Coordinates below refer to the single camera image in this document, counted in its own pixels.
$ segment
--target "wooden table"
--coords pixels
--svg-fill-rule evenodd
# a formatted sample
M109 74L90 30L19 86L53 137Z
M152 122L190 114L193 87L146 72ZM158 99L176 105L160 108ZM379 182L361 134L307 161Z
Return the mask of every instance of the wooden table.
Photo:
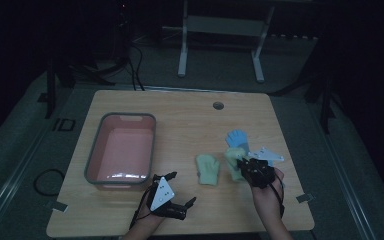
M214 102L224 104L222 110ZM115 236L128 231L142 192L100 191L89 184L84 169L102 116L108 112L146 112L157 119L152 175L177 171L169 183L173 203L196 196L185 220L167 219L155 235L240 233L264 231L246 182L231 180L223 153L227 133L242 129L251 151L263 145L284 156L275 163L285 173L286 207L283 221L293 230L310 230L313 217L306 202L296 197L303 190L270 99L265 94L164 91L98 91L75 148L58 202L68 205L53 211L47 227L51 237ZM200 185L195 157L212 154L221 163L217 186Z

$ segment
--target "gray carpet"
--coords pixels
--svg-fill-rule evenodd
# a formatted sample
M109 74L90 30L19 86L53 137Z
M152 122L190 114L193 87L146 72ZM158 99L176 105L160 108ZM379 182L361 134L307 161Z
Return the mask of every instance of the gray carpet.
M303 39L268 39L261 57L266 82L259 84L255 81L250 53L243 49L226 50L214 46L216 50L209 50L200 46L201 41L189 50L187 76L178 78L179 48L170 44L150 46L152 42L143 42L143 38L136 43L143 53L139 75L147 90L170 87L239 92L271 92L292 83L314 46L314 42ZM139 62L138 54L132 49L134 64ZM132 89L130 71L126 68L114 76L107 76L108 80L117 83L112 89ZM44 119L46 106L36 102L46 88L42 77L31 85L0 128L0 190L19 162L28 159L25 174L19 178L19 187L9 194L12 200L0 209L0 239L48 239L45 230L51 210L44 205L55 197L40 195L33 188L33 182L48 169L65 172L93 93L108 88L77 77L78 84L72 91L58 88L59 102L51 119ZM315 197L309 202L315 228L312 232L293 232L294 238L384 239L384 186L370 156L349 119L334 104L332 110L336 118L329 122L331 134L323 133L317 121L320 104L305 103L302 97L305 90L306 87L302 87L283 97L272 97L304 191ZM58 127L54 127L57 119L75 120L73 131L58 131ZM32 149L30 146L34 143L38 143L38 147ZM344 172L357 197L359 210L369 223L369 233L367 229L361 229L361 219L354 215L355 199L348 197L353 194L348 192L346 184L344 187L344 175L341 175ZM45 180L40 182L43 191L59 190L61 179L57 174L49 174ZM153 239L269 238L264 233L255 233Z

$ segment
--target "pink bin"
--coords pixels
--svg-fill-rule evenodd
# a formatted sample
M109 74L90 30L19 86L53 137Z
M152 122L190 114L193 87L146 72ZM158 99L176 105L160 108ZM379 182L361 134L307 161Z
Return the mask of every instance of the pink bin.
M86 165L86 180L100 190L146 188L155 127L156 119L152 114L106 114Z

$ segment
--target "white metal stand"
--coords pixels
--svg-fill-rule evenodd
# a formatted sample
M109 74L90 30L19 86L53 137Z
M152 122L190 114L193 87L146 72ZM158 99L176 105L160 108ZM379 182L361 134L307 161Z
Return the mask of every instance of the white metal stand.
M188 15L188 0L183 1L183 28L182 28L182 49L180 51L179 77L186 76L186 63L188 58L188 32L205 32L215 34L230 34L241 36L259 37L258 45L251 51L254 64L255 77L257 82L264 82L263 70L260 63L260 54L264 40L273 17L274 7L270 7L265 21L216 18Z

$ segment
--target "dark background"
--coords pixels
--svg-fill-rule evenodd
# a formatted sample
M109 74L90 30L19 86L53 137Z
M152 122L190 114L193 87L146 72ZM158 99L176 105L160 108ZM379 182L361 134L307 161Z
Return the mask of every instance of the dark background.
M191 11L205 13L211 7L222 15L224 4L236 3L194 4ZM158 38L162 25L181 26L181 9L179 0L1 1L0 125L29 84L46 70L49 58L56 62L61 84L71 87L74 79L67 59L93 67L99 43L109 41L108 32L120 24L122 44L113 57L128 56L134 27L155 32ZM238 17L253 14L235 9ZM384 181L384 1L277 3L270 34L319 38L302 78L325 73L313 80L317 85L332 76L333 91Z

